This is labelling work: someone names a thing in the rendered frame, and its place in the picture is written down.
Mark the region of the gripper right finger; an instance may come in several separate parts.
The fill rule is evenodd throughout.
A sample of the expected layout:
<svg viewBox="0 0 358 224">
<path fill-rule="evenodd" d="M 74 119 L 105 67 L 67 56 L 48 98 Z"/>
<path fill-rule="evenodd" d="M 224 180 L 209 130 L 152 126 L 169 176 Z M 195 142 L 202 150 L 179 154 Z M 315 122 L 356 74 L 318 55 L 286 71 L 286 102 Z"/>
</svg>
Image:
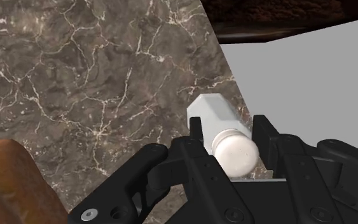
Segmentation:
<svg viewBox="0 0 358 224">
<path fill-rule="evenodd" d="M 336 139 L 310 146 L 265 115 L 254 116 L 252 140 L 273 177 L 286 180 L 296 224 L 358 224 L 358 148 Z"/>
</svg>

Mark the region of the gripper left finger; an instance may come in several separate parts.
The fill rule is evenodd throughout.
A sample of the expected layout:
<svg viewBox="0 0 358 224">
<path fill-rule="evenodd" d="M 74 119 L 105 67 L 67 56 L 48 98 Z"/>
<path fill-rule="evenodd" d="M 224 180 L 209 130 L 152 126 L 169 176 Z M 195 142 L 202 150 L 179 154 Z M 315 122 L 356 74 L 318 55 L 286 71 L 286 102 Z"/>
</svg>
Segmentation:
<svg viewBox="0 0 358 224">
<path fill-rule="evenodd" d="M 166 224 L 254 224 L 235 187 L 203 147 L 202 124 L 191 118 L 190 134 L 171 145 L 143 146 L 83 199 L 67 224 L 143 224 L 175 185 L 187 197 Z"/>
</svg>

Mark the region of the white salt shaker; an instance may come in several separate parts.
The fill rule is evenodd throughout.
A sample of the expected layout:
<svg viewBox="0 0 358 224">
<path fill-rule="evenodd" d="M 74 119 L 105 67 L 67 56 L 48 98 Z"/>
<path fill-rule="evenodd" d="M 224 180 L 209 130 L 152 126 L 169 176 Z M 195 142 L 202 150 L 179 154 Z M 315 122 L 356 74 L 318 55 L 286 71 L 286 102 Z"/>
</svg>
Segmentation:
<svg viewBox="0 0 358 224">
<path fill-rule="evenodd" d="M 230 178 L 254 170 L 259 150 L 237 110 L 221 94 L 200 94 L 186 109 L 187 118 L 199 117 L 203 146 Z"/>
</svg>

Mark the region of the brown bread loaf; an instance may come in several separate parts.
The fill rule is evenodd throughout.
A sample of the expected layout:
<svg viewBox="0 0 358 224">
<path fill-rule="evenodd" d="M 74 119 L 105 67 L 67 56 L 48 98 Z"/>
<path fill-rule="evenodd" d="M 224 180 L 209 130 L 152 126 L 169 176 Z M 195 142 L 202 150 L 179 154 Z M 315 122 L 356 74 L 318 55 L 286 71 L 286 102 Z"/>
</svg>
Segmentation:
<svg viewBox="0 0 358 224">
<path fill-rule="evenodd" d="M 67 224 L 56 192 L 12 139 L 0 139 L 0 224 Z"/>
</svg>

